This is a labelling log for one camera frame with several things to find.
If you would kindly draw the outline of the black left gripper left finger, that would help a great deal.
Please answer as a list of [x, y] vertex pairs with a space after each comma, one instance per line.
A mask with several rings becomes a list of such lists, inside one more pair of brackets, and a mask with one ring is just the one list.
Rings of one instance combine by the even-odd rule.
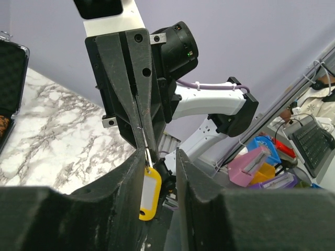
[[49, 187], [1, 188], [1, 250], [140, 250], [144, 150], [65, 195]]

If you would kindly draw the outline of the yellow key tag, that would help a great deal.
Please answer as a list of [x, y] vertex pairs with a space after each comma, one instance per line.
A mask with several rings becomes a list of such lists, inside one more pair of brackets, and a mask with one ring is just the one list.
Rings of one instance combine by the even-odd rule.
[[152, 167], [144, 172], [139, 219], [150, 221], [154, 218], [159, 201], [162, 178]]

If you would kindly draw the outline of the pink plastic bin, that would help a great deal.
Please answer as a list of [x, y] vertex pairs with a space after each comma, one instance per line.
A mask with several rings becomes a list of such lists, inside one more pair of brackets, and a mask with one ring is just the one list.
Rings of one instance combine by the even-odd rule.
[[246, 187], [269, 155], [270, 150], [260, 146], [235, 158], [227, 165], [229, 180], [240, 187]]

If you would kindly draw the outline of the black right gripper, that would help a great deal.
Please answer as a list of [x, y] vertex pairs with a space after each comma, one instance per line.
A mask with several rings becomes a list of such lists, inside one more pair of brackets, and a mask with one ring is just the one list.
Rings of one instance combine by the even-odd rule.
[[158, 144], [172, 114], [161, 47], [162, 32], [145, 28], [87, 37], [85, 46], [105, 108], [103, 125], [117, 126], [134, 148], [146, 145], [158, 159]]

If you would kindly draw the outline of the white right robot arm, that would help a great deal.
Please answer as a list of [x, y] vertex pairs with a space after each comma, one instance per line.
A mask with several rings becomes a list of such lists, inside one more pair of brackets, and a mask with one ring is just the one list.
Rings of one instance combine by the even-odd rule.
[[178, 79], [198, 63], [184, 22], [149, 34], [141, 20], [85, 20], [86, 48], [107, 118], [134, 147], [145, 145], [148, 171], [160, 163], [165, 125], [206, 115], [200, 129], [165, 158], [177, 185], [183, 250], [334, 250], [334, 193], [313, 189], [227, 190], [193, 160], [244, 133], [258, 102], [230, 78], [222, 84]]

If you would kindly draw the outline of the yellow plastic bin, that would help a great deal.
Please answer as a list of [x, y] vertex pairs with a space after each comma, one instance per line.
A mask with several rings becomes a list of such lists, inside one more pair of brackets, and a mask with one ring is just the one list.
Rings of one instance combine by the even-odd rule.
[[275, 177], [275, 167], [264, 163], [261, 168], [255, 173], [254, 178], [249, 185], [255, 185], [260, 182], [265, 182]]

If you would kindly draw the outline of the black poker chip case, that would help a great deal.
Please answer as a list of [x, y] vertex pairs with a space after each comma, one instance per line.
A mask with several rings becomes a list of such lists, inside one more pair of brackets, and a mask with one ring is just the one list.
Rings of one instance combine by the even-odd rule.
[[1, 150], [4, 149], [20, 112], [30, 51], [1, 31]]

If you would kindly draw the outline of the blue plastic bin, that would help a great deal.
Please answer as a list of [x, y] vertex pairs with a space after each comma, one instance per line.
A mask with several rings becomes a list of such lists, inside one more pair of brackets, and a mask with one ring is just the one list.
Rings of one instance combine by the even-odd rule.
[[276, 150], [276, 147], [274, 143], [272, 142], [271, 138], [269, 136], [256, 136], [248, 145], [247, 150], [251, 151], [255, 148], [258, 148], [259, 146], [265, 146], [267, 150], [269, 151], [269, 156], [266, 159], [266, 162], [269, 165], [275, 166], [277, 164], [280, 164], [282, 161], [278, 155], [278, 152]]

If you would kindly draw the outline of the black computer keyboard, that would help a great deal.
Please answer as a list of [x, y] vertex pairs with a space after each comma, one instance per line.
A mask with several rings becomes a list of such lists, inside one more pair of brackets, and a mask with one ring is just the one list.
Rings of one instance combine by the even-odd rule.
[[331, 151], [334, 137], [317, 120], [308, 115], [299, 121], [300, 127], [288, 134], [311, 177], [316, 178]]

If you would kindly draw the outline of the purple plastic bin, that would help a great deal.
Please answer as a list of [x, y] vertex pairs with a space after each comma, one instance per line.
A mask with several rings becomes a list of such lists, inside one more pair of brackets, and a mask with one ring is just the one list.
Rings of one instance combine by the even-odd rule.
[[298, 179], [296, 175], [292, 173], [284, 173], [274, 178], [259, 182], [257, 184], [249, 186], [250, 189], [282, 189], [282, 188], [293, 188], [297, 185]]

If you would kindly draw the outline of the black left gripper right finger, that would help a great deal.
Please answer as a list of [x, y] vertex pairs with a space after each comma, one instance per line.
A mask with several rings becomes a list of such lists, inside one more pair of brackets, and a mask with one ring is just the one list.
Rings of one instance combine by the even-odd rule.
[[183, 250], [334, 250], [334, 193], [227, 189], [176, 152]]

